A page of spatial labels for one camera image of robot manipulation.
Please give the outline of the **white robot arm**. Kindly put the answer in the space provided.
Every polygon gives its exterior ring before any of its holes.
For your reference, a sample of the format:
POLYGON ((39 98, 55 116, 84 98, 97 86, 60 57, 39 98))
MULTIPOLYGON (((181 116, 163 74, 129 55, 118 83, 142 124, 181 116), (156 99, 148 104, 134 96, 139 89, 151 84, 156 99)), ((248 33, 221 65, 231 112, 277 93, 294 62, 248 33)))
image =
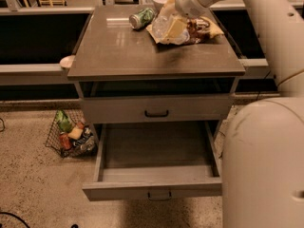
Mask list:
MULTIPOLYGON (((222 0, 175 0, 188 17, 222 0)), ((280 97, 243 107, 222 154, 224 228, 304 228, 304 20, 288 0, 243 0, 280 97)))

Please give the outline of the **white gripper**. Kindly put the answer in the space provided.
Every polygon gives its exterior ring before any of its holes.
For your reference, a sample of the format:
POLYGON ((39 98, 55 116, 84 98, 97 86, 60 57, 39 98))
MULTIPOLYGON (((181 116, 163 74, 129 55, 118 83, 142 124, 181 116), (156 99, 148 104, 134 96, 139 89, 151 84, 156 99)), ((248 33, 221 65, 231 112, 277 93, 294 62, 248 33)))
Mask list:
MULTIPOLYGON (((209 0, 167 0, 162 6, 159 16, 169 17, 176 10, 189 18, 197 18, 208 11, 209 0)), ((187 23, 182 18, 173 18, 168 26, 166 37, 178 39, 185 37, 187 23)))

